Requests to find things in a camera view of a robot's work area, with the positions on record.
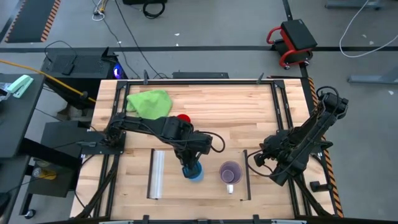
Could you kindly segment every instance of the orange striped tape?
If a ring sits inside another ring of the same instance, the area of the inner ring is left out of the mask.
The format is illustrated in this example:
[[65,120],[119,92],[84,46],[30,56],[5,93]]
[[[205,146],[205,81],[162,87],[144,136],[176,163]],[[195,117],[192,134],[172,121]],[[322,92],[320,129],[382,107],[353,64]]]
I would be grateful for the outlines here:
[[6,43],[8,43],[8,38],[10,37],[11,31],[14,29],[15,22],[18,20],[19,14],[21,13],[22,9],[24,8],[26,1],[27,0],[25,0],[21,4],[21,8],[19,8],[19,11],[18,11],[17,15],[15,16],[14,22],[12,22],[12,24],[11,24],[11,28],[9,29],[8,34],[7,34],[6,38],[4,39],[4,41]]
[[[313,104],[314,104],[314,106],[317,106],[318,99],[317,99],[317,95],[315,94],[315,85],[313,84],[312,78],[308,78],[308,81],[310,83]],[[329,181],[328,182],[333,186],[333,191],[332,191],[333,192],[333,198],[332,198],[332,201],[334,201],[334,203],[335,203],[336,210],[337,210],[337,215],[339,217],[343,218],[344,217],[343,208],[341,207],[340,198],[338,196],[336,180],[335,180],[335,175],[333,173],[333,168],[331,166],[331,159],[330,159],[329,151],[328,150],[324,150],[323,153],[325,155],[326,168],[328,170],[328,176],[329,176]]]
[[47,19],[47,22],[45,23],[42,38],[40,38],[40,40],[42,42],[45,42],[50,35],[50,30],[51,30],[52,24],[54,23],[55,16],[57,15],[58,9],[60,7],[60,3],[61,3],[61,0],[55,0],[54,5],[51,8],[49,18]]

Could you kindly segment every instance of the gray floor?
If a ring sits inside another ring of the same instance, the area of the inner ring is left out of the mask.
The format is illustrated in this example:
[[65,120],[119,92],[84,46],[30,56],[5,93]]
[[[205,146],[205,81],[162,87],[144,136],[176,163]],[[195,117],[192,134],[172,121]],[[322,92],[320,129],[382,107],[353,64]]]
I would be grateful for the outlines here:
[[[345,26],[355,9],[325,9],[324,0],[289,1],[292,14],[307,24],[319,46],[337,46]],[[5,24],[16,0],[0,2],[0,26]],[[397,35],[398,2],[385,0],[380,11],[361,13],[347,33],[344,45],[382,45]],[[148,20],[141,12],[121,4],[124,16],[140,46],[201,46],[201,45],[266,45],[268,31],[285,20],[282,1],[251,0],[169,0],[161,18]],[[6,47],[45,47],[55,40],[67,41],[73,47],[116,47],[117,43],[102,22],[91,20],[90,0],[62,1],[48,41],[34,44],[6,44]],[[110,0],[106,20],[125,47],[134,47],[129,33]],[[129,64],[140,74],[150,70],[137,52],[126,53]],[[281,69],[275,52],[145,52],[158,72],[171,74],[178,70],[190,72],[228,72],[231,78],[256,78],[266,75],[300,76],[298,68]],[[315,52],[308,73],[316,86],[331,85],[349,99],[349,111],[341,122],[328,132],[335,143],[330,149],[333,167],[346,217],[398,220],[398,176],[394,173],[396,127],[398,121],[398,87],[392,85],[350,85],[349,75],[385,72],[396,66],[398,52],[376,52],[362,58],[346,58],[339,52]],[[40,68],[43,53],[0,54],[0,58]],[[0,64],[1,73],[28,73]],[[65,106],[57,95],[43,91],[38,108],[55,114]],[[35,111],[27,137],[40,141],[46,122],[54,119]],[[73,195],[67,198],[34,197],[35,218],[17,216],[22,188],[15,215],[10,223],[40,223],[68,218]]]

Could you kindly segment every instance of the green object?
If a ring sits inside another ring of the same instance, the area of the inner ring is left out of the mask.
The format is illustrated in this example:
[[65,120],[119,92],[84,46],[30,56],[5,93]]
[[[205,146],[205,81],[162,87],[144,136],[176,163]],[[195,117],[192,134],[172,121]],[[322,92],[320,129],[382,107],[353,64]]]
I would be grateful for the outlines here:
[[7,87],[9,93],[13,93],[15,98],[20,98],[25,93],[26,89],[33,82],[33,78],[28,75],[23,75]]
[[135,111],[141,118],[157,119],[169,115],[172,105],[165,90],[151,90],[128,95],[126,111]]

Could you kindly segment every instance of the red stool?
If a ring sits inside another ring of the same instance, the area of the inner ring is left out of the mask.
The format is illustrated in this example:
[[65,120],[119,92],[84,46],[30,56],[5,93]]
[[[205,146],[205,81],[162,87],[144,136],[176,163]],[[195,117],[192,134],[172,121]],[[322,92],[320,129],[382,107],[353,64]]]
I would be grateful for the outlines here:
[[[270,40],[273,32],[280,30],[282,39]],[[273,28],[268,36],[267,43],[279,52],[279,65],[285,70],[291,65],[308,62],[312,58],[312,49],[318,45],[312,34],[301,19],[283,22],[280,27]]]

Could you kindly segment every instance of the purple mug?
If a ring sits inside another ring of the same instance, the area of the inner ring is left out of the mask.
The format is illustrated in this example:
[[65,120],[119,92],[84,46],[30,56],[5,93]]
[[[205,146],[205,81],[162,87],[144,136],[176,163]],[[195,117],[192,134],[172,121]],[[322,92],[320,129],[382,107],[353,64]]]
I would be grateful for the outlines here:
[[235,161],[227,161],[220,167],[221,180],[226,183],[226,189],[229,194],[234,192],[234,184],[242,179],[242,168]]

